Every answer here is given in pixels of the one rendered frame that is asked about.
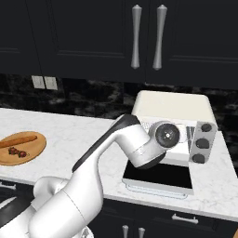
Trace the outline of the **brown baguette bread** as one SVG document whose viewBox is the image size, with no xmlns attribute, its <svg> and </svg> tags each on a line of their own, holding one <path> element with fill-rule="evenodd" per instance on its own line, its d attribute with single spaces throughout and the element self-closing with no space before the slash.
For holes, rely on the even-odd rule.
<svg viewBox="0 0 238 238">
<path fill-rule="evenodd" d="M 7 141 L 0 141 L 0 149 L 27 143 L 27 142 L 31 142 L 36 139 L 37 139 L 37 136 L 28 136 L 28 137 L 23 137 L 23 138 L 11 139 L 11 140 L 7 140 Z"/>
</svg>

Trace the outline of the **glass toaster oven door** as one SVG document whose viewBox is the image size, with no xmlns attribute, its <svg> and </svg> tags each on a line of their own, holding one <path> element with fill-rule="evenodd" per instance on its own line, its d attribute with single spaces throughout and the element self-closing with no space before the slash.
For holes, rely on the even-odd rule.
<svg viewBox="0 0 238 238">
<path fill-rule="evenodd" d="M 158 164 L 150 169 L 137 169 L 127 162 L 124 184 L 193 195 L 190 170 L 187 166 Z"/>
</svg>

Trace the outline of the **red kebab skewer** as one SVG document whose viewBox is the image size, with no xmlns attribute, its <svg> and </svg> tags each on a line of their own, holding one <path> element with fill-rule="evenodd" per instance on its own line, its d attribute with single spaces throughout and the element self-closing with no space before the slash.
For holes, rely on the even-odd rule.
<svg viewBox="0 0 238 238">
<path fill-rule="evenodd" d="M 19 158 L 23 158 L 23 157 L 28 156 L 28 153 L 27 153 L 27 152 L 25 152 L 25 151 L 19 151 L 19 150 L 17 150 L 17 149 L 14 148 L 14 147 L 10 147 L 10 148 L 8 149 L 8 153 L 9 153 L 10 155 L 17 155 Z"/>
</svg>

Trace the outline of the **black wall cupboard door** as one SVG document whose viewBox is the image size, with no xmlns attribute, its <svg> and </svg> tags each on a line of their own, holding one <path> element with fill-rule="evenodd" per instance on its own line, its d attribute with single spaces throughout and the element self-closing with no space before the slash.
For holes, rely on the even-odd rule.
<svg viewBox="0 0 238 238">
<path fill-rule="evenodd" d="M 162 68 L 153 65 L 157 15 L 167 7 Z M 151 0 L 146 82 L 238 89 L 238 0 Z"/>
<path fill-rule="evenodd" d="M 41 74 L 26 0 L 0 0 L 0 73 Z"/>
<path fill-rule="evenodd" d="M 148 0 L 26 0 L 41 73 L 62 78 L 143 83 Z M 139 67 L 131 67 L 132 7 L 142 8 Z"/>
</svg>

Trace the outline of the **black drawer front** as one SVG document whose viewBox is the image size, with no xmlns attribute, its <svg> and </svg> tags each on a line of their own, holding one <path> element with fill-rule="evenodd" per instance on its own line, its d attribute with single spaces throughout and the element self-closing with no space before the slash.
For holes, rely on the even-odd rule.
<svg viewBox="0 0 238 238">
<path fill-rule="evenodd" d="M 177 214 L 182 218 L 196 217 L 198 224 L 173 220 Z M 204 217 L 156 207 L 137 205 L 135 227 L 144 228 L 143 238 L 233 238 L 238 223 L 219 218 Z"/>
<path fill-rule="evenodd" d="M 16 187 L 17 187 L 15 191 L 10 189 L 0 188 L 0 203 L 2 203 L 3 201 L 11 197 L 23 197 L 30 201 L 33 200 L 34 198 L 33 185 L 21 184 L 18 182 L 12 182 L 12 181 L 2 180 L 2 179 L 0 179 L 0 182 L 2 182 L 5 185 L 16 184 Z"/>
</svg>

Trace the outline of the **grey wall socket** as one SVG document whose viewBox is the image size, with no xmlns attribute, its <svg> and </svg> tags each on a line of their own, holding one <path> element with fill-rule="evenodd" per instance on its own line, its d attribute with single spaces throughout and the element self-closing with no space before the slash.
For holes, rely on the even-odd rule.
<svg viewBox="0 0 238 238">
<path fill-rule="evenodd" d="M 49 89 L 49 90 L 57 90 L 58 89 L 57 80 L 55 77 L 45 76 L 44 79 L 45 79 L 47 89 Z"/>
<path fill-rule="evenodd" d="M 33 87 L 36 89 L 45 89 L 44 78 L 42 76 L 32 76 Z"/>
</svg>

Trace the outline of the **cream white toaster oven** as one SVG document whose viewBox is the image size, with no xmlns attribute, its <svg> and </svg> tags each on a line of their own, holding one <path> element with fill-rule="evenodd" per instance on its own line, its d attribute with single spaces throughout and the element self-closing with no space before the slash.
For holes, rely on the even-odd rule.
<svg viewBox="0 0 238 238">
<path fill-rule="evenodd" d="M 178 144 L 168 150 L 159 164 L 187 166 L 198 164 L 192 157 L 200 153 L 208 162 L 213 142 L 218 131 L 208 97 L 204 95 L 171 93 L 142 90 L 138 93 L 132 114 L 137 116 L 145 130 L 154 130 L 161 121 L 169 121 L 180 132 Z M 202 124 L 210 124 L 212 129 L 203 132 Z M 199 149 L 198 139 L 209 141 L 208 149 Z"/>
</svg>

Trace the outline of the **round wooden board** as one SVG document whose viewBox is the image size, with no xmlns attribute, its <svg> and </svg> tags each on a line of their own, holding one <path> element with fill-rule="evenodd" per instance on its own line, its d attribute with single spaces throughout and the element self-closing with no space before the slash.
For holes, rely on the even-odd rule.
<svg viewBox="0 0 238 238">
<path fill-rule="evenodd" d="M 46 138 L 44 135 L 34 131 L 23 131 L 12 134 L 0 141 L 7 141 L 11 139 L 23 138 L 28 136 L 37 136 L 37 139 L 31 142 L 14 145 L 11 147 L 16 148 L 19 151 L 25 151 L 28 156 L 19 158 L 17 155 L 10 155 L 8 149 L 10 147 L 0 149 L 0 165 L 21 165 L 27 163 L 37 157 L 46 147 Z"/>
</svg>

